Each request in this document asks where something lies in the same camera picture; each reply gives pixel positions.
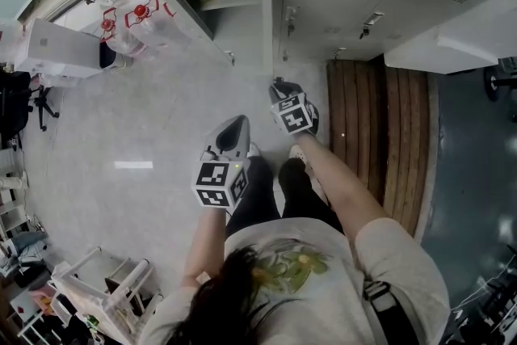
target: black office chair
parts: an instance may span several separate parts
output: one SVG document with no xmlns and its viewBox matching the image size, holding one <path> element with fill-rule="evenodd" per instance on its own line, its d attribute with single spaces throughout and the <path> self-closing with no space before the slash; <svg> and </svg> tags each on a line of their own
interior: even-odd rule
<svg viewBox="0 0 517 345">
<path fill-rule="evenodd" d="M 25 128 L 28 121 L 28 113 L 32 112 L 30 99 L 33 92 L 39 91 L 39 96 L 34 98 L 34 104 L 38 107 L 40 128 L 46 131 L 43 125 L 43 110 L 50 116 L 59 118 L 58 112 L 53 112 L 47 104 L 47 94 L 50 88 L 40 86 L 37 90 L 31 90 L 31 75 L 27 72 L 14 72 L 8 74 L 0 69 L 0 134 L 2 134 L 2 146 L 12 137 L 19 134 Z"/>
</svg>

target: black pants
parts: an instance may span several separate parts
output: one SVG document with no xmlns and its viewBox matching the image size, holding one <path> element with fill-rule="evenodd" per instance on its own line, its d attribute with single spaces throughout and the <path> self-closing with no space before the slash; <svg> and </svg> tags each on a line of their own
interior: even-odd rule
<svg viewBox="0 0 517 345">
<path fill-rule="evenodd" d="M 273 196 L 271 169 L 262 157 L 251 157 L 250 160 L 250 184 L 226 226 L 227 238 L 250 225 L 280 219 Z M 278 180 L 285 195 L 282 218 L 310 217 L 324 221 L 343 233 L 336 213 L 314 192 L 310 178 L 305 173 L 305 164 L 300 159 L 287 160 L 280 169 Z"/>
</svg>

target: dark hair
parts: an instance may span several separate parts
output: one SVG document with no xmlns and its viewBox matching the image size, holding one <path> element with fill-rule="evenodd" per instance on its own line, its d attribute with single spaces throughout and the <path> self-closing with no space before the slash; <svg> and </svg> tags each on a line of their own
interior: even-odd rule
<svg viewBox="0 0 517 345">
<path fill-rule="evenodd" d="M 201 285 L 187 318 L 178 323 L 167 345 L 225 343 L 255 345 L 260 326 L 283 302 L 254 322 L 268 303 L 254 308 L 258 285 L 252 271 L 257 253 L 251 247 L 228 255 L 218 276 Z"/>
</svg>

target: white t-shirt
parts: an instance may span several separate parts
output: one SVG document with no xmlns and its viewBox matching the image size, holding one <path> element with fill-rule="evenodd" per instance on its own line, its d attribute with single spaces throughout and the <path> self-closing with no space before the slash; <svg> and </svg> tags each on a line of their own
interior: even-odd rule
<svg viewBox="0 0 517 345">
<path fill-rule="evenodd" d="M 427 336 L 437 343 L 449 315 L 447 289 L 422 247 L 394 220 L 377 219 L 355 239 L 359 265 L 348 240 L 323 221 L 290 218 L 253 225 L 232 235 L 226 254 L 254 245 L 259 296 L 282 304 L 260 331 L 262 343 L 374 344 L 364 312 L 365 275 L 401 289 L 410 299 Z M 163 345 L 174 324 L 188 315 L 195 288 L 181 288 L 157 308 L 142 331 L 140 345 Z"/>
</svg>

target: gray floor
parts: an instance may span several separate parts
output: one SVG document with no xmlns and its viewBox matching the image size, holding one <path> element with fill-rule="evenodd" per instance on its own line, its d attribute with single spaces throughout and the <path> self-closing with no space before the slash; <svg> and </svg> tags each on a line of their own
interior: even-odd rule
<svg viewBox="0 0 517 345">
<path fill-rule="evenodd" d="M 511 258 L 505 243 L 515 246 L 517 124 L 507 88 L 491 103 L 482 79 L 481 69 L 437 77 L 439 160 L 422 245 L 443 273 L 452 307 L 503 269 Z"/>
<path fill-rule="evenodd" d="M 275 75 L 302 85 L 320 111 L 320 138 L 327 142 L 324 66 L 286 65 Z M 43 221 L 69 261 L 93 246 L 146 258 L 169 292 L 202 209 L 190 182 L 205 136 L 245 114 L 264 155 L 277 166 L 287 158 L 292 142 L 269 113 L 270 83 L 262 68 L 224 67 L 192 50 L 173 62 L 135 65 L 51 91 L 61 117 L 48 120 L 43 133 L 34 112 L 23 136 L 27 212 Z M 153 169 L 116 169 L 116 161 L 151 161 Z"/>
</svg>

